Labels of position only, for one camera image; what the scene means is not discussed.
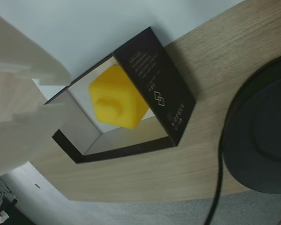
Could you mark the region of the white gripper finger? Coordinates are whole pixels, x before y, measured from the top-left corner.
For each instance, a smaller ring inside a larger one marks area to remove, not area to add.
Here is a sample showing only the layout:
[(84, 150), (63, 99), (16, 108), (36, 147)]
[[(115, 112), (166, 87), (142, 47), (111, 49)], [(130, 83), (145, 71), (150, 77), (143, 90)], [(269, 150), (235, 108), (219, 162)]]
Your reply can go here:
[(41, 85), (66, 86), (69, 71), (45, 49), (0, 17), (0, 72), (37, 79)]
[(65, 104), (48, 104), (0, 122), (0, 176), (30, 161), (66, 118)]

